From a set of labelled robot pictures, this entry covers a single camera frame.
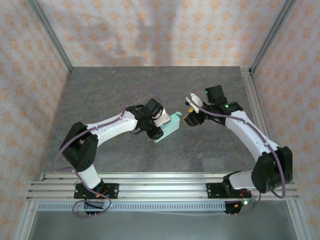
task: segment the teal box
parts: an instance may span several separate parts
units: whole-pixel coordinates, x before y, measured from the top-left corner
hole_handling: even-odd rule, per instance
[[[168,135],[172,134],[175,130],[178,130],[179,129],[179,126],[180,126],[180,117],[179,115],[182,115],[181,112],[176,112],[174,114],[172,114],[170,117],[171,117],[171,121],[167,124],[162,124],[160,126],[160,128],[162,129],[163,131],[163,136],[160,137],[159,139],[157,140],[153,140],[155,141],[156,143],[161,141],[162,139],[164,139],[165,137],[167,137]]]

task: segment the patterned wallpaper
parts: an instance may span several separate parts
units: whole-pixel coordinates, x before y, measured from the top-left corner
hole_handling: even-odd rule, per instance
[[[273,137],[293,151],[293,179],[320,235],[320,1],[298,0],[255,75]]]
[[[250,67],[285,0],[39,2],[76,67]]]
[[[40,176],[68,72],[26,0],[0,1],[0,239]]]

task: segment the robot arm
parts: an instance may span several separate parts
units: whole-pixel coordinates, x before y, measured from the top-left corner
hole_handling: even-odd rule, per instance
[[[226,126],[244,143],[256,162],[254,169],[251,171],[237,171],[224,177],[223,186],[226,193],[253,188],[256,188],[261,193],[266,193],[281,186],[279,168],[270,148],[272,148],[279,158],[285,183],[291,182],[293,172],[291,150],[288,147],[281,148],[268,139],[255,127],[238,103],[228,103],[220,85],[206,88],[205,93],[210,104],[202,102],[193,93],[189,97],[186,97],[186,105],[192,106],[189,114],[184,118],[186,124],[195,127],[201,125],[205,120],[212,120]],[[215,116],[200,111],[197,106],[215,114]]]
[[[152,98],[146,105],[127,107],[124,112],[97,123],[87,125],[82,122],[75,123],[60,149],[78,134],[90,130],[73,141],[62,154],[78,172],[83,182],[90,189],[101,193],[103,181],[94,167],[97,148],[117,135],[136,129],[146,131],[150,139],[158,140],[164,134],[160,126],[170,120],[171,117],[163,106]]]

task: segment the wall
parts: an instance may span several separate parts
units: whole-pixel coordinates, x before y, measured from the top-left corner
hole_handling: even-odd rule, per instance
[[[39,179],[68,72],[25,0],[0,1],[0,238]]]
[[[298,0],[255,75],[273,137],[293,151],[293,178],[320,234],[320,1]]]
[[[285,0],[39,2],[76,67],[250,67]]]

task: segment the gray surface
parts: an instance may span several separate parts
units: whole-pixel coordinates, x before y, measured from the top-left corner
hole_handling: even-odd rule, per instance
[[[183,117],[187,93],[207,101],[205,88],[222,85],[230,102],[238,102],[253,119],[239,67],[75,67],[68,84],[43,171],[51,162],[72,124],[95,123],[119,114],[130,89],[151,84],[160,93],[169,114]],[[148,88],[131,93],[128,105],[146,104],[157,98]],[[232,172],[250,170],[254,159],[237,136],[214,122],[180,129],[158,143],[147,134],[124,133],[102,144],[94,165],[98,172]],[[60,157],[58,167],[69,163]]]
[[[248,214],[107,212],[80,219],[37,212],[30,240],[295,240],[285,201],[263,201]]]

